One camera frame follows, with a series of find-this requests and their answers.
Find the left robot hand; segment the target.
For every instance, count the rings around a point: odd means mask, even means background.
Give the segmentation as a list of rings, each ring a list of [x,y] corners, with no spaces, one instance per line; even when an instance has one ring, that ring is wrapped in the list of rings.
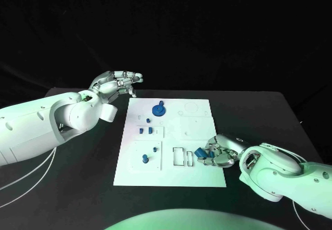
[[[130,71],[107,71],[95,77],[88,90],[97,94],[104,104],[111,104],[123,94],[128,94],[136,98],[133,84],[141,82],[141,73]]]

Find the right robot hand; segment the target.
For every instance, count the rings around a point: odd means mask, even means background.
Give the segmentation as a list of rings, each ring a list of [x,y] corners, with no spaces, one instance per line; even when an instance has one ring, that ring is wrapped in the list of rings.
[[[241,160],[247,148],[251,146],[241,138],[228,134],[217,134],[206,142],[205,148],[195,150],[198,162],[205,166],[230,168]]]

